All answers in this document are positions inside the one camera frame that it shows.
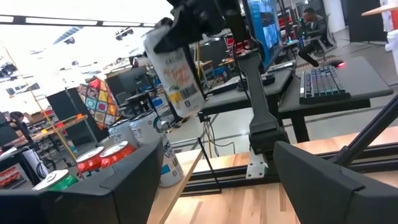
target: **white pillar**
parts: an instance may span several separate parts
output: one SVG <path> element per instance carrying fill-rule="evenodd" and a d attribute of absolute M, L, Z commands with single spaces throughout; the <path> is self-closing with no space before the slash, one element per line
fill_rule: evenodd
<path fill-rule="evenodd" d="M 323 0 L 326 15 L 330 14 L 328 25 L 331 32 L 343 30 L 346 26 L 344 23 L 343 8 L 340 0 Z"/>

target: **white can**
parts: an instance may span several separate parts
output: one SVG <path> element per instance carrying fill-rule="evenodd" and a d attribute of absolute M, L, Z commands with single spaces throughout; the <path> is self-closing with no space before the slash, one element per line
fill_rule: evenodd
<path fill-rule="evenodd" d="M 154 47 L 169 30 L 169 26 L 162 26 L 146 33 L 144 48 L 177 114 L 186 118 L 197 114 L 203 108 L 205 99 L 182 48 L 155 54 Z"/>
<path fill-rule="evenodd" d="M 150 144 L 158 139 L 162 140 L 164 157 L 160 186 L 170 187 L 178 183 L 183 177 L 183 170 L 156 112 L 149 110 L 131 119 L 130 128 L 140 146 Z"/>
<path fill-rule="evenodd" d="M 122 119 L 112 124 L 108 127 L 108 133 L 115 143 L 127 141 L 137 149 L 138 143 L 129 127 L 128 121 L 128 119 Z"/>

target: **person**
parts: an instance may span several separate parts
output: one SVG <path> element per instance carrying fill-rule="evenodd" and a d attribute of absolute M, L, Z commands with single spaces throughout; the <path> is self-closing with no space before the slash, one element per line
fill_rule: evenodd
<path fill-rule="evenodd" d="M 18 135 L 18 138 L 3 145 L 2 147 L 0 147 L 0 151 L 1 152 L 6 152 L 7 150 L 9 150 L 10 148 L 14 147 L 14 146 L 21 146 L 27 143 L 27 139 L 25 138 L 25 136 L 23 135 L 22 131 L 18 128 L 15 120 L 18 120 L 22 127 L 24 128 L 26 131 L 28 131 L 27 129 L 27 125 L 25 124 L 25 122 L 23 122 L 25 116 L 23 113 L 19 112 L 19 111 L 14 111 L 11 112 L 9 116 L 5 116 L 7 121 L 10 121 L 9 124 L 10 126 L 13 128 L 13 130 L 16 132 L 16 134 Z"/>
<path fill-rule="evenodd" d="M 314 9 L 310 7 L 304 10 L 303 19 L 307 25 L 307 36 L 309 38 L 321 36 L 320 40 L 326 46 L 329 46 L 330 43 L 327 38 L 327 24 L 325 18 L 316 14 Z M 310 53 L 319 50 L 322 50 L 322 48 L 318 41 L 314 40 L 311 41 L 311 43 L 307 44 L 305 47 L 303 47 L 298 52 L 298 56 L 310 63 L 312 66 L 319 67 L 319 63 L 310 56 Z"/>

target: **barcode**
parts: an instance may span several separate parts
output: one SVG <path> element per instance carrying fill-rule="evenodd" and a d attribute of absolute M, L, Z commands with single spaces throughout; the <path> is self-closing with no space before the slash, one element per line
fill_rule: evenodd
<path fill-rule="evenodd" d="M 181 94 L 182 98 L 185 100 L 197 92 L 198 92 L 198 90 L 195 88 L 195 84 L 192 84 L 192 85 L 186 87 L 185 89 L 181 90 L 180 94 Z"/>

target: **green can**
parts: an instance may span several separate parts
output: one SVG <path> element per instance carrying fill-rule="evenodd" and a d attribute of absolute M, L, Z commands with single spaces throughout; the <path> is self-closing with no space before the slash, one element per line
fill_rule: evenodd
<path fill-rule="evenodd" d="M 79 182 L 79 180 L 68 174 L 68 170 L 55 170 L 37 184 L 33 190 L 63 190 L 77 182 Z"/>

